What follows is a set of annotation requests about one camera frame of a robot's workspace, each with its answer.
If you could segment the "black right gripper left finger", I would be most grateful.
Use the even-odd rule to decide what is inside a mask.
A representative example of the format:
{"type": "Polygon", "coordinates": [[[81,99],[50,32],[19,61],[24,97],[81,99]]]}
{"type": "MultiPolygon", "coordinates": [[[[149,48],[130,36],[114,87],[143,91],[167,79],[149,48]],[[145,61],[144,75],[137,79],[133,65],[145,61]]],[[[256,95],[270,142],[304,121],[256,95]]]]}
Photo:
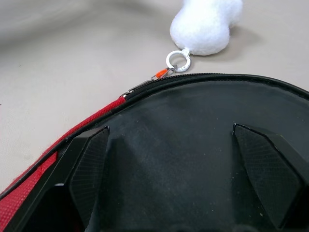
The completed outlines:
{"type": "Polygon", "coordinates": [[[11,232],[83,232],[99,192],[110,128],[76,136],[9,223],[11,232]]]}

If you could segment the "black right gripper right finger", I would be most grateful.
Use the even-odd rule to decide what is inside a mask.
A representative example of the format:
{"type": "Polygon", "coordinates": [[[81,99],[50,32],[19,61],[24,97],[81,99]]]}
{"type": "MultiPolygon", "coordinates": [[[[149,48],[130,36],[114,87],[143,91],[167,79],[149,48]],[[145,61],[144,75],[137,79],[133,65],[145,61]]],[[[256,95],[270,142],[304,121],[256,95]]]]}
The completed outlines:
{"type": "Polygon", "coordinates": [[[309,164],[279,134],[234,124],[250,183],[277,229],[309,227],[309,164]]]}

